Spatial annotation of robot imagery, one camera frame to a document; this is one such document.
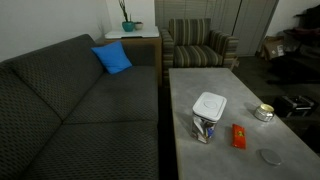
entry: white lid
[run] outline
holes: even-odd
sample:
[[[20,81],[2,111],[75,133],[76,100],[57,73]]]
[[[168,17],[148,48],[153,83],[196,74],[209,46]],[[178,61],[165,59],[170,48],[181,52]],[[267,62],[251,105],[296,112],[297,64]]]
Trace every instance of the white lid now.
[[[193,105],[193,112],[212,121],[218,121],[222,115],[227,99],[217,94],[204,92]]]

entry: wall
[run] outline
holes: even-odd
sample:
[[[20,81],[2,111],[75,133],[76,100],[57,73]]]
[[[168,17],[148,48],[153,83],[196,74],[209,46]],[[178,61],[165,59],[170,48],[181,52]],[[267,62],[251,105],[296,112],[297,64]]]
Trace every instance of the wall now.
[[[320,0],[279,0],[267,30],[267,35],[276,36],[285,29],[298,26],[299,18],[295,18],[294,16],[319,4]]]
[[[106,0],[112,29],[121,29],[124,16],[118,0]],[[126,0],[128,18],[131,14],[132,21],[141,21],[146,26],[155,26],[154,0]]]
[[[106,0],[0,0],[0,61],[111,29]]]

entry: gray armchair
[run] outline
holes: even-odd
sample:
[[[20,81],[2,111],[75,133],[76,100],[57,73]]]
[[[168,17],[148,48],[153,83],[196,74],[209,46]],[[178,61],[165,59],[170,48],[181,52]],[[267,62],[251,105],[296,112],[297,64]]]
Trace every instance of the gray armchair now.
[[[171,19],[162,36],[162,76],[169,85],[169,68],[228,67],[238,64],[238,38],[210,30],[210,19]]]

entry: sofa armrest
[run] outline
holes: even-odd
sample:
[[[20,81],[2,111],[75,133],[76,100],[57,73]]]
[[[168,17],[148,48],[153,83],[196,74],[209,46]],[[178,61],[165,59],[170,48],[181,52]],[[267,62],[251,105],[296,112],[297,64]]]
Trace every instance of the sofa armrest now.
[[[123,44],[124,52],[133,66],[155,66],[155,48],[150,44]]]
[[[237,61],[236,50],[239,39],[221,31],[211,30],[209,46],[223,57],[224,65],[232,65]]]
[[[169,68],[173,67],[174,42],[168,30],[160,31],[162,37],[162,81],[169,85]]]

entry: gray table top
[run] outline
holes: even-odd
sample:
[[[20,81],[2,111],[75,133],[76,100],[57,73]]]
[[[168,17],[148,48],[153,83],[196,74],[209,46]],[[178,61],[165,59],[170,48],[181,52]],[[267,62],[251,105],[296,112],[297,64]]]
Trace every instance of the gray table top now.
[[[169,69],[179,179],[320,179],[320,158],[277,116],[253,115],[262,101],[226,68]],[[191,137],[192,107],[203,92],[227,98],[209,144]],[[232,124],[245,128],[245,150],[232,144]],[[271,149],[282,164],[267,164],[260,149]]]

